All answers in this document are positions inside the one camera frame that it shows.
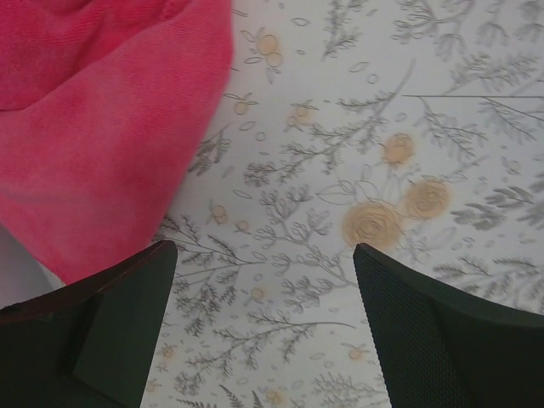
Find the fern print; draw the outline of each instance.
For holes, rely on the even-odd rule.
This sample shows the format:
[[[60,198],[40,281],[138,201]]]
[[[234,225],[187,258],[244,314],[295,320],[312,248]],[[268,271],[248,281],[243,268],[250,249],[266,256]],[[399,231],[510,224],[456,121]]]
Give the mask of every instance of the fern print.
[[[439,17],[426,0],[397,0],[401,10],[407,12],[404,20],[396,20],[395,34],[391,36],[401,44],[411,40],[433,37],[435,55],[444,62],[451,60],[455,52],[464,54],[467,49],[461,28],[473,10],[475,0],[443,2],[447,15]]]
[[[156,235],[156,239],[162,238],[176,243],[180,264],[196,269],[177,273],[173,282],[176,305],[186,321],[185,332],[192,336],[200,336],[224,306],[234,303],[241,270],[266,260],[242,259],[227,241],[215,235],[207,234],[209,244],[204,243],[201,229],[188,216],[181,216],[178,222],[167,215]]]
[[[510,212],[520,212],[516,219],[536,230],[544,230],[544,173],[538,173],[529,188],[507,186],[493,189],[493,194],[484,198],[485,204],[467,203],[464,210],[451,214],[458,224],[472,225],[476,230],[489,231],[507,220]]]
[[[336,58],[338,51],[355,46],[361,33],[358,27],[350,27],[353,13],[359,13],[368,0],[331,0],[330,10],[325,18],[326,28],[330,37],[325,45],[322,59]]]
[[[187,170],[189,173],[196,173],[197,176],[201,176],[207,173],[213,164],[217,164],[223,160],[231,144],[231,140],[224,137],[227,127],[223,127],[211,138],[201,142],[196,152],[196,159]]]
[[[277,317],[266,309],[258,312],[249,312],[247,318],[258,327],[264,326],[264,330],[255,330],[241,333],[234,328],[215,330],[214,333],[223,339],[229,347],[222,351],[198,354],[195,358],[186,361],[193,369],[192,372],[182,371],[176,377],[175,388],[181,394],[194,395],[200,386],[206,383],[206,374],[215,372],[223,381],[230,378],[233,373],[232,363],[238,360],[248,370],[258,370],[258,355],[267,347],[276,344],[283,363],[288,364],[295,354],[295,348],[304,340],[315,335],[320,326],[346,326],[335,321],[312,321],[306,323],[293,323],[288,313],[278,312]]]
[[[419,97],[423,104],[424,114],[416,122],[416,126],[424,125],[424,136],[430,138],[431,143],[447,149],[449,157],[455,157],[459,162],[473,159],[474,146],[483,146],[487,140],[475,124],[459,126],[457,119],[442,113],[434,113],[424,98]]]
[[[531,259],[495,258],[489,266],[483,259],[464,256],[458,263],[438,264],[433,271],[465,292],[517,309],[527,309],[529,303],[532,311],[544,313],[544,265]]]
[[[338,254],[326,255],[318,246],[312,243],[314,237],[329,234],[332,223],[328,221],[329,212],[306,212],[306,222],[292,221],[292,217],[300,211],[301,206],[310,201],[308,186],[300,189],[291,188],[285,193],[285,198],[277,190],[263,192],[260,204],[266,208],[269,224],[257,229],[254,238],[263,243],[263,249],[270,249],[278,242],[286,242],[294,246],[296,256],[286,253],[276,253],[272,259],[277,268],[276,274],[285,274],[293,265],[301,264],[306,267],[319,268],[333,276],[340,283],[330,288],[357,286],[346,277],[346,272]]]
[[[514,32],[514,36],[521,41],[537,43],[544,36],[544,25],[540,22],[544,5],[539,1],[529,0],[521,3],[518,9],[524,24]]]
[[[279,183],[286,183],[296,178],[304,170],[304,165],[317,159],[321,159],[321,162],[325,165],[323,172],[330,174],[340,164],[341,151],[348,145],[354,145],[361,154],[365,154],[370,147],[378,142],[377,128],[383,127],[386,123],[383,112],[399,95],[410,78],[414,66],[415,62],[412,61],[403,79],[392,93],[383,93],[379,96],[380,99],[375,99],[365,109],[361,109],[361,112],[364,111],[367,114],[366,119],[332,130],[325,130],[320,125],[314,125],[310,136],[312,139],[320,141],[321,147],[304,146],[298,142],[284,144],[281,146],[283,149],[281,153],[286,155],[287,158],[280,165],[273,161],[267,161],[266,163],[251,162],[247,165],[244,172],[246,184],[262,187],[269,184],[273,177]],[[342,106],[346,103],[341,100],[339,104]]]
[[[480,82],[487,92],[500,92],[506,87],[519,86],[522,81],[530,80],[533,72],[538,71],[539,60],[538,55],[523,52],[495,60],[483,52],[464,57],[463,63],[456,64],[455,70],[451,72],[453,86],[443,95],[451,94],[475,81]]]
[[[230,391],[224,385],[219,384],[219,387],[227,395],[227,398],[229,399],[230,408],[248,408],[246,405],[244,405],[241,402],[241,400],[232,391]],[[261,402],[260,398],[258,397],[255,391],[252,391],[252,397],[253,397],[253,405],[251,408],[264,408],[263,403]],[[217,405],[212,406],[211,404],[204,404],[203,402],[193,402],[193,401],[188,401],[185,399],[177,399],[177,401],[192,408],[217,408]]]
[[[479,112],[487,114],[485,126],[494,128],[495,134],[504,133],[521,145],[524,141],[536,140],[536,129],[527,125],[528,120],[535,122],[540,129],[544,127],[544,117],[539,111],[522,111],[492,98],[483,99]]]
[[[326,408],[362,406],[359,405],[362,400],[370,400],[377,396],[382,397],[379,405],[388,401],[384,389],[378,390],[364,382],[354,381],[350,376],[334,375],[330,372],[321,374],[314,380],[314,393],[323,398],[320,406]]]

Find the floral patterned surface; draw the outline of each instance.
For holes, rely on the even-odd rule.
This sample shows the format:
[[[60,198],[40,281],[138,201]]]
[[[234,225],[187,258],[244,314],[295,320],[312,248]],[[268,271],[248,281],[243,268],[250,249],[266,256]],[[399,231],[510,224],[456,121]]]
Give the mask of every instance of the floral patterned surface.
[[[389,406],[351,253],[544,314],[544,2],[238,0],[142,406]]]

